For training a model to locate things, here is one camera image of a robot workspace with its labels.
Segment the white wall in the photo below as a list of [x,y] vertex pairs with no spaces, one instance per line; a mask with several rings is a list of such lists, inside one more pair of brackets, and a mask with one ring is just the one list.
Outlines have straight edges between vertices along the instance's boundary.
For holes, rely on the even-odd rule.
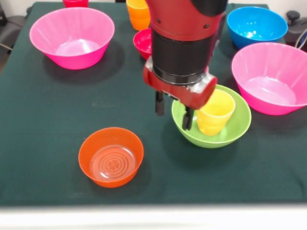
[[[7,17],[11,15],[25,15],[26,9],[34,2],[39,0],[0,0]],[[40,1],[61,1],[61,0],[40,0]],[[114,0],[90,0],[90,1],[109,1]],[[302,17],[307,17],[306,0],[229,0],[234,3],[266,3],[270,9],[285,16],[289,10],[299,11]]]

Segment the red cup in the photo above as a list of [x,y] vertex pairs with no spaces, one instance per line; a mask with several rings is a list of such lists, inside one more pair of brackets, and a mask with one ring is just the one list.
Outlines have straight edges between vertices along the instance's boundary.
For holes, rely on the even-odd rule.
[[63,0],[65,7],[88,7],[89,0]]

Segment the green bowl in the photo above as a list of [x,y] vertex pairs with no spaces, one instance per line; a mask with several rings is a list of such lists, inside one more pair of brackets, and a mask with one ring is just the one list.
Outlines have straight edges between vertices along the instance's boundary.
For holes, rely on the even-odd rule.
[[179,101],[174,101],[172,105],[173,120],[177,125],[179,131],[187,140],[199,147],[213,149],[229,145],[239,139],[241,136],[243,136],[248,130],[251,123],[251,112],[246,101],[237,92],[225,86],[216,85],[216,88],[229,93],[236,102],[236,109],[233,115],[227,122],[224,129],[216,136],[209,137],[203,135],[199,131],[196,121],[196,112],[194,112],[191,130],[183,130],[182,118],[186,112],[185,106]]

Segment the pink bowl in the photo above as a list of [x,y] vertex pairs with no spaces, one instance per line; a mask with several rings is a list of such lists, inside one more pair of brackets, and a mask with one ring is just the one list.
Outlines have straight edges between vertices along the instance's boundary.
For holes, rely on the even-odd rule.
[[140,55],[147,60],[152,54],[152,30],[151,28],[139,31],[133,38],[133,44]]
[[257,43],[238,51],[232,72],[253,109],[284,115],[307,105],[307,53],[279,43]]
[[112,19],[101,11],[64,8],[38,19],[31,27],[30,40],[59,66],[85,69],[101,59],[114,30]]

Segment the table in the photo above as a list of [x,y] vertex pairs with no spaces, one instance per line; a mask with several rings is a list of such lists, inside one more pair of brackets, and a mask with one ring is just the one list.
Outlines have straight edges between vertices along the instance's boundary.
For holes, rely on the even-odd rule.
[[[229,4],[230,12],[239,4]],[[95,66],[62,69],[29,41],[31,25],[62,3],[35,3],[0,77],[0,206],[191,205],[302,203],[307,182],[307,109],[284,116],[252,111],[238,141],[202,149],[185,140],[171,117],[154,112],[154,90],[142,79],[144,61],[126,6],[91,3],[115,22],[115,35]],[[238,92],[236,53],[227,26],[210,63],[219,84]],[[91,133],[123,127],[144,145],[144,161],[124,187],[102,188],[78,165]]]

